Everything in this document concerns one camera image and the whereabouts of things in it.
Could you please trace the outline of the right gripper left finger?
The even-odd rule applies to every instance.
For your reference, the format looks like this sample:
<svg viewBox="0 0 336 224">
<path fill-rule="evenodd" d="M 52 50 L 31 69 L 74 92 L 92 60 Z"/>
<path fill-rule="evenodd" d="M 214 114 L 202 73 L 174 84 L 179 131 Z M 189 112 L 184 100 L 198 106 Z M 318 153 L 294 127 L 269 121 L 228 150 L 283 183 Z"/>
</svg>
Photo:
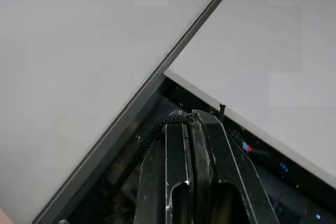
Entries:
<svg viewBox="0 0 336 224">
<path fill-rule="evenodd" d="M 193 171 L 187 126 L 167 124 L 141 164 L 134 223 L 192 223 Z"/>
</svg>

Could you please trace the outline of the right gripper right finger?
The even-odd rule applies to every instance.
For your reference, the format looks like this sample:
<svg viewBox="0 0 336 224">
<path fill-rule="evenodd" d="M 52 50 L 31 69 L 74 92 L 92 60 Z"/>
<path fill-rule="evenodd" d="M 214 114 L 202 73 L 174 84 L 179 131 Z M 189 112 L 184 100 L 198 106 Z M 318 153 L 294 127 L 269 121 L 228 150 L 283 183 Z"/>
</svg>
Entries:
<svg viewBox="0 0 336 224">
<path fill-rule="evenodd" d="M 201 110 L 193 111 L 205 129 L 215 173 L 215 193 L 222 200 L 219 221 L 223 223 L 278 223 L 277 216 L 251 160 L 229 140 L 219 119 Z"/>
</svg>

